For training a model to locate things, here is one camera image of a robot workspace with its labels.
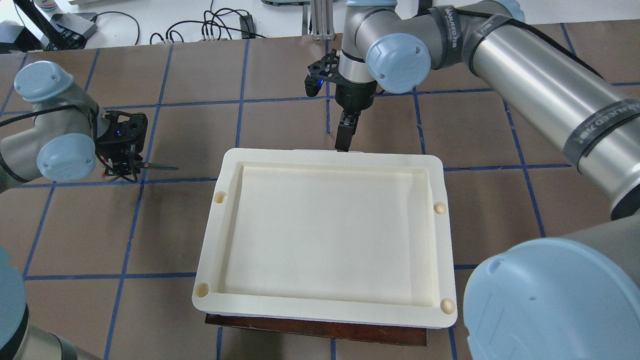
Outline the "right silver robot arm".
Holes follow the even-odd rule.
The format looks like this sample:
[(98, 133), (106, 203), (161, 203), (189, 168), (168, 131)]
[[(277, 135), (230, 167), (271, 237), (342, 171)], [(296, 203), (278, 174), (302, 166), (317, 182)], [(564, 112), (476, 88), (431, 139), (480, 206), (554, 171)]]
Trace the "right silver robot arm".
[(608, 223), (518, 244), (479, 264), (462, 301), (474, 360), (639, 358), (639, 100), (525, 23), (516, 0), (436, 6), (349, 0), (337, 60), (346, 152), (378, 87), (411, 91), (464, 63), (611, 201)]

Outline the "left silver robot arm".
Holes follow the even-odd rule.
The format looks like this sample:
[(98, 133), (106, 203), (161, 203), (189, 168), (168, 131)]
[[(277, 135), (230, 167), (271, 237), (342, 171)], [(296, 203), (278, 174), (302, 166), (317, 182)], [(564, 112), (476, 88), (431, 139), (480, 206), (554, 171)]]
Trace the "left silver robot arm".
[[(150, 165), (142, 157), (147, 117), (141, 112), (106, 111), (52, 61), (20, 69), (14, 90), (32, 105), (2, 126), (32, 119), (32, 128), (1, 141), (1, 191), (41, 177), (57, 183), (81, 180), (97, 164), (106, 178), (135, 183)], [(22, 273), (1, 250), (1, 358), (3, 360), (94, 360), (95, 355), (31, 322)]]

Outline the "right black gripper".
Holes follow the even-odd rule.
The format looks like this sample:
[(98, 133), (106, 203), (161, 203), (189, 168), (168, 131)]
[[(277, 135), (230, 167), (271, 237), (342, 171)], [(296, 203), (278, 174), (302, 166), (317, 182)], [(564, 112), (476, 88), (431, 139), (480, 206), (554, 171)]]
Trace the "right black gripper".
[(349, 152), (361, 113), (373, 105), (377, 88), (378, 83), (375, 80), (336, 85), (334, 99), (343, 110), (334, 142), (334, 148), (338, 152)]

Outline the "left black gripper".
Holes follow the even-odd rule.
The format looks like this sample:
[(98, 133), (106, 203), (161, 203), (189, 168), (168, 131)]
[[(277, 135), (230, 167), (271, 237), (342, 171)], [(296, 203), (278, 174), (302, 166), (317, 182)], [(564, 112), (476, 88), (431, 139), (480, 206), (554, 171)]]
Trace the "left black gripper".
[(148, 128), (143, 112), (106, 111), (108, 128), (94, 141), (104, 176), (137, 176), (141, 173)]

